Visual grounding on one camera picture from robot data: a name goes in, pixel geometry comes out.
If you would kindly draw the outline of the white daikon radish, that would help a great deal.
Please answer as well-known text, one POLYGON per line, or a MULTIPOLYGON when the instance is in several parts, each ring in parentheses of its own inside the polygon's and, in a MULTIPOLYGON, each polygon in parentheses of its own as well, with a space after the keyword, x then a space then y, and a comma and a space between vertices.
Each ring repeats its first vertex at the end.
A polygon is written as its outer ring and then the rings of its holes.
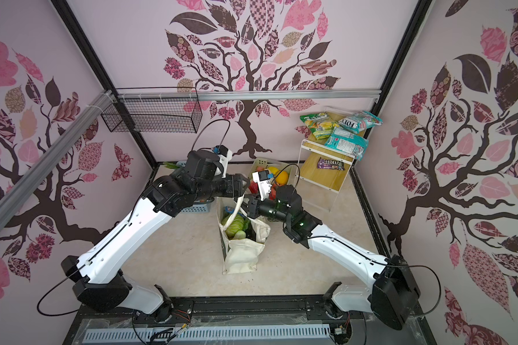
POLYGON ((237 231, 234 236, 233 236, 233 240, 239 240, 239 239, 246 239, 247 238, 247 234, 245 231, 237 231))

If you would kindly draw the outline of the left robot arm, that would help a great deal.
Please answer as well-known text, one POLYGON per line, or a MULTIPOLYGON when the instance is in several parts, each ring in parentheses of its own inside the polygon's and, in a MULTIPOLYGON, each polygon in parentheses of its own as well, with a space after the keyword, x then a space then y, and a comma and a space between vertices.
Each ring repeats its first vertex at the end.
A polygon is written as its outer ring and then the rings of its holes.
POLYGON ((192 150, 184 167, 152 182, 98 244, 80 257, 66 257, 62 268, 74 283, 77 300, 96 312, 128 308, 168 319, 174 305, 162 287, 136 283, 122 266, 155 231, 195 202, 243 196, 249 180, 227 173, 232 157, 224 145, 192 150))

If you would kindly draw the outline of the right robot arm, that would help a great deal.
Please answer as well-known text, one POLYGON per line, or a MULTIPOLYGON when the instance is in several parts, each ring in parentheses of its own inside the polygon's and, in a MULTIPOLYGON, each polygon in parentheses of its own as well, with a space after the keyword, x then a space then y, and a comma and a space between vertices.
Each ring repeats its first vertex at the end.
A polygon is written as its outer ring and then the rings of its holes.
POLYGON ((355 311, 371 313, 391 329, 404 328, 420 298, 420 289, 400 256, 385 257, 341 237, 303 208, 301 196, 291 185, 282 187, 273 200, 245 194, 238 201, 248 217, 280 221, 284 234, 294 243, 329 257, 361 280, 361 285, 331 285, 323 296, 329 317, 339 319, 355 311))

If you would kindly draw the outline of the cream canvas grocery bag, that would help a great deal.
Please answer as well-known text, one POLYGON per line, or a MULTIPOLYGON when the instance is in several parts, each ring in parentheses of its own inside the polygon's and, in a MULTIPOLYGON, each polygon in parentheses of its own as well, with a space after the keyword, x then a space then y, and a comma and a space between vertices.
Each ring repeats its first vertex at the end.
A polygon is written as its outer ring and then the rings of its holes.
POLYGON ((225 230, 231 215, 223 217, 224 207, 236 207, 236 202, 229 198, 217 199, 217 221, 220 233, 220 241, 223 256, 223 275, 251 273, 257 270, 259 257, 266 247, 267 238, 271 227, 266 222, 266 217, 256 219, 247 218, 242 211, 237 215, 245 218, 244 230, 246 239, 229 239, 225 230))

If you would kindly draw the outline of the green cabbage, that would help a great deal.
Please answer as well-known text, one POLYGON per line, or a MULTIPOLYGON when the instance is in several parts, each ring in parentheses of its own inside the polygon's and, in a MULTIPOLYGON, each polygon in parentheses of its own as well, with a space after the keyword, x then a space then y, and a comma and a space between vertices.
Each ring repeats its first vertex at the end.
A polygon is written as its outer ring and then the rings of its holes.
POLYGON ((226 228, 225 233, 228 238, 233 238, 239 231, 243 231, 245 226, 245 218, 237 215, 232 223, 226 228))

